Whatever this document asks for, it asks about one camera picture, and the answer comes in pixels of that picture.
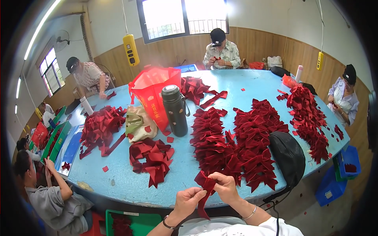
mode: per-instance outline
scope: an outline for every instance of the bracelet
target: bracelet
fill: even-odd
[[[252,214],[250,216],[248,216],[247,218],[242,218],[243,220],[247,220],[249,219],[251,216],[253,216],[253,214],[256,212],[256,209],[257,209],[257,205],[255,205],[255,209],[253,210]]]

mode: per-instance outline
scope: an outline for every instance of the black cap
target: black cap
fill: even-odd
[[[222,42],[226,39],[226,34],[222,29],[216,28],[210,32],[210,37],[212,41],[212,46],[219,47],[222,44]]]
[[[77,66],[79,65],[79,59],[76,57],[70,57],[67,61],[66,67],[67,70],[73,74],[73,72],[76,70]]]
[[[344,74],[342,74],[343,78],[346,79],[348,84],[355,85],[356,84],[356,70],[354,69],[354,66],[352,64],[347,65],[347,67],[344,70]]]

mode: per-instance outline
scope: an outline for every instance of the wall fan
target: wall fan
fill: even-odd
[[[67,45],[70,45],[70,36],[67,31],[59,30],[54,34],[54,50],[55,52],[62,51]]]

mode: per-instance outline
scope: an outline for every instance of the fluorescent light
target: fluorescent light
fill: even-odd
[[[38,34],[39,31],[41,30],[42,25],[44,24],[44,22],[47,20],[48,16],[51,14],[51,12],[54,10],[54,8],[58,5],[58,3],[59,3],[60,1],[61,1],[61,0],[55,0],[55,2],[53,3],[53,5],[50,7],[50,9],[46,12],[45,16],[42,18],[42,20],[41,20],[41,22],[39,23],[39,25],[38,25],[36,31],[34,32],[33,37],[31,38],[31,41],[30,41],[29,46],[28,46],[28,49],[26,50],[26,54],[25,54],[24,60],[26,60],[26,59],[28,58],[29,52],[30,52],[30,50],[31,50],[31,46],[33,46],[34,40],[36,39],[37,34]]]
[[[21,78],[19,78],[19,82],[17,83],[16,99],[19,97],[20,83],[21,83]]]

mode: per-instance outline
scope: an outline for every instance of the black bag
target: black bag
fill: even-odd
[[[270,150],[282,172],[287,186],[281,192],[263,199],[265,203],[289,192],[297,186],[303,177],[306,165],[303,150],[291,134],[274,131],[269,134],[269,141]]]
[[[275,75],[277,75],[277,76],[279,76],[279,77],[283,77],[285,74],[286,74],[287,76],[290,76],[290,72],[289,72],[289,71],[287,71],[287,70],[285,70],[284,68],[279,67],[279,66],[272,66],[272,68],[270,68],[270,71],[271,71],[273,74],[275,74]]]

